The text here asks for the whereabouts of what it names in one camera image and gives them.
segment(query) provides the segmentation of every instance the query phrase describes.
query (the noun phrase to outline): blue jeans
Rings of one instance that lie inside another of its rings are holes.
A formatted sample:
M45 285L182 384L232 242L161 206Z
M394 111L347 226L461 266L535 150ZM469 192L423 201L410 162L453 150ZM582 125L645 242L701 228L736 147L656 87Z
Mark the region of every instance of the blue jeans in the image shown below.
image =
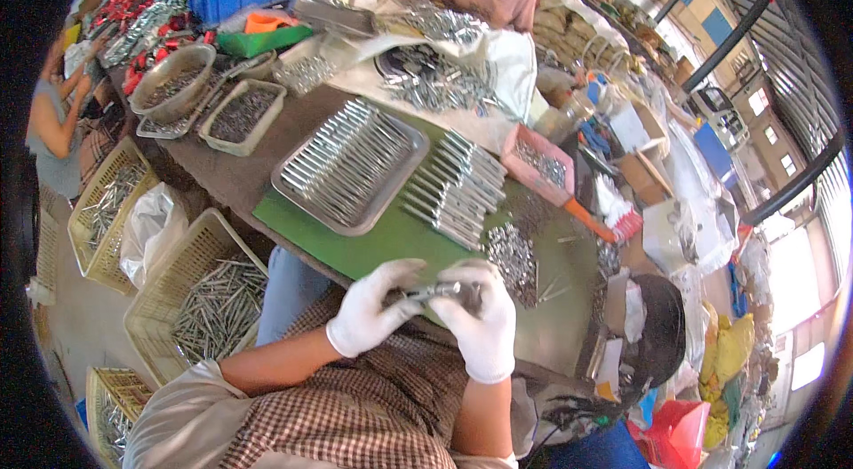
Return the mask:
M325 276L276 246L267 268L270 280L263 295L258 343L278 341L306 308L322 297L331 284Z

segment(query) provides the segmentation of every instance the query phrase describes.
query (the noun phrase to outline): white glove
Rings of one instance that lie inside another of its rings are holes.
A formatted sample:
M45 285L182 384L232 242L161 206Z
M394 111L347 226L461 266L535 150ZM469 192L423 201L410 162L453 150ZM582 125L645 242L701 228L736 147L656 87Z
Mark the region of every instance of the white glove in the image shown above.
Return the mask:
M479 284L483 302L478 317L450 297L435 297L429 305L456 336L465 370L480 384L497 384L515 369L515 304L497 268L471 258L438 274L441 282Z
M423 307L412 299L400 299L384 310L382 301L392 288L417 283L417 272L426 266L417 258L385 262L350 286L338 314L326 323L332 347L344 357L355 358L420 314Z

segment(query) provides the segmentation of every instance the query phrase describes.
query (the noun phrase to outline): clear plastic bag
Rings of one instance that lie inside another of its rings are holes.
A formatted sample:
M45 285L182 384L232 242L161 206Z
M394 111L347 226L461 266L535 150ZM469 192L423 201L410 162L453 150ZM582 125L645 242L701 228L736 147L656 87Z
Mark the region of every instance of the clear plastic bag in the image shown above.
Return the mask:
M147 272L189 228L187 211L176 192L159 183L145 193L124 222L119 267L136 289Z

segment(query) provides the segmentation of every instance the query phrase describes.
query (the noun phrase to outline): checkered apron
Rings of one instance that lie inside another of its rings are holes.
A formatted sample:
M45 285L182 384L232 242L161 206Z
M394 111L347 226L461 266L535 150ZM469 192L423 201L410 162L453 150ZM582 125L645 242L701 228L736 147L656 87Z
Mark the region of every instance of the checkered apron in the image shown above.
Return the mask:
M285 337L324 326L342 298L312 304ZM219 467L249 469L272 450L353 469L455 468L447 449L466 382L456 348L404 326L355 360L256 398Z

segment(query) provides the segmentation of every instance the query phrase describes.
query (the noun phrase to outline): gray shirt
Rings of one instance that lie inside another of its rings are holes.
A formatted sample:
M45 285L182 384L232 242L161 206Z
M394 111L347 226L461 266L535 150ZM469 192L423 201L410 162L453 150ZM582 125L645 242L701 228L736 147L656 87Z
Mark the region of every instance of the gray shirt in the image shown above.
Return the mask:
M32 98L46 94L56 111L59 123L65 123L68 114L62 106L59 91L50 82L39 79ZM71 149L68 156L59 159L31 128L27 129L27 147L30 153L36 155L36 172L38 180L52 187L59 195L73 199L80 194L80 133L75 129L71 138Z

